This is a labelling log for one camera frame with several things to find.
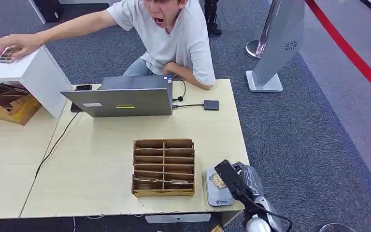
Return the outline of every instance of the jeans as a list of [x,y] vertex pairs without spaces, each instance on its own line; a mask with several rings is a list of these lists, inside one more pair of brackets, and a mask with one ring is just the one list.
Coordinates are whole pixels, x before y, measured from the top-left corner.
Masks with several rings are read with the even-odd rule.
[[147,68],[146,61],[138,58],[124,72],[123,76],[152,76],[154,73]]

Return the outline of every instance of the man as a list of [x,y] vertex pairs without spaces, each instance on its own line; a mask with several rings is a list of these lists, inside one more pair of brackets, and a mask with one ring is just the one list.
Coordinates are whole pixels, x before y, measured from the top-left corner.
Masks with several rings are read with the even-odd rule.
[[4,36],[0,38],[0,55],[17,44],[22,50],[14,54],[14,59],[19,59],[46,42],[86,35],[116,24],[126,31],[135,28],[147,49],[124,76],[174,74],[203,89],[213,86],[207,26],[198,0],[123,0],[107,10],[36,34]]

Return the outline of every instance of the open mouth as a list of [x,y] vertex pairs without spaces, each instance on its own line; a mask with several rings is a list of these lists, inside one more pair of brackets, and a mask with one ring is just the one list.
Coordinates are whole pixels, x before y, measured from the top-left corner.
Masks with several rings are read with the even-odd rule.
[[163,25],[164,19],[162,19],[162,18],[154,18],[154,21],[156,22],[157,25],[161,26],[161,25]]

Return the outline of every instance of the cable cord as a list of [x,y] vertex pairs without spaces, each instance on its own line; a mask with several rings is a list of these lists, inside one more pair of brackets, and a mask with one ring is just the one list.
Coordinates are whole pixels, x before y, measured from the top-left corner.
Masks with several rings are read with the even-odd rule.
[[105,217],[106,215],[99,215],[98,217],[90,217],[90,216],[86,216],[86,218],[88,219],[92,219],[92,220],[97,220],[97,219],[100,219],[100,218],[103,218]]
[[173,105],[172,108],[173,108],[173,109],[177,109],[177,108],[180,108],[180,107],[186,107],[186,106],[204,106],[204,104]]
[[73,217],[73,232],[75,232],[75,231],[76,231],[76,220]]
[[35,174],[35,180],[36,180],[36,177],[38,176],[38,173],[39,173],[39,170],[41,169],[43,163],[47,160],[47,158],[50,157],[50,155],[52,154],[53,150],[55,149],[57,143],[60,141],[60,139],[65,135],[66,131],[68,130],[70,124],[73,122],[73,120],[76,118],[76,116],[79,114],[80,112],[77,112],[74,117],[71,119],[71,121],[69,122],[69,124],[66,126],[65,130],[63,131],[62,135],[57,139],[56,143],[53,145],[52,149],[50,149],[49,151],[49,154],[42,160],[41,164],[39,165],[38,167],[38,170],[36,170],[36,174]]
[[288,221],[289,223],[289,226],[288,226],[288,229],[286,230],[286,232],[289,232],[292,228],[292,221],[291,219],[285,217],[285,216],[282,216],[282,215],[279,215],[279,214],[276,214],[274,212],[271,212],[271,211],[268,211],[266,209],[264,209],[263,207],[261,207],[260,205],[258,205],[257,203],[255,203],[251,198],[249,198],[245,193],[243,193],[243,195],[249,200],[249,202],[255,206],[256,208],[258,208],[259,210],[261,210],[262,212],[266,213],[266,214],[270,214],[272,216],[275,216],[277,218],[281,218],[281,219],[284,219],[286,221]]
[[186,83],[184,82],[184,80],[181,80],[182,82],[183,82],[183,86],[184,86],[184,93],[183,93],[183,95],[182,96],[180,96],[180,97],[178,97],[178,98],[174,98],[173,99],[173,102],[175,102],[175,101],[179,101],[179,102],[182,102],[183,100],[184,100],[184,96],[186,95]]

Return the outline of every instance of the white t-shirt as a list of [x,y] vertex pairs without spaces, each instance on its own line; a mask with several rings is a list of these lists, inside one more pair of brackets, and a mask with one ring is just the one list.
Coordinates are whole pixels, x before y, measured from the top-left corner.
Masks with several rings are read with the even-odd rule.
[[124,30],[135,28],[147,52],[141,58],[155,74],[162,75],[164,65],[175,62],[193,70],[203,85],[215,82],[207,26],[198,0],[189,0],[179,13],[170,34],[152,19],[143,0],[123,0],[107,11]]

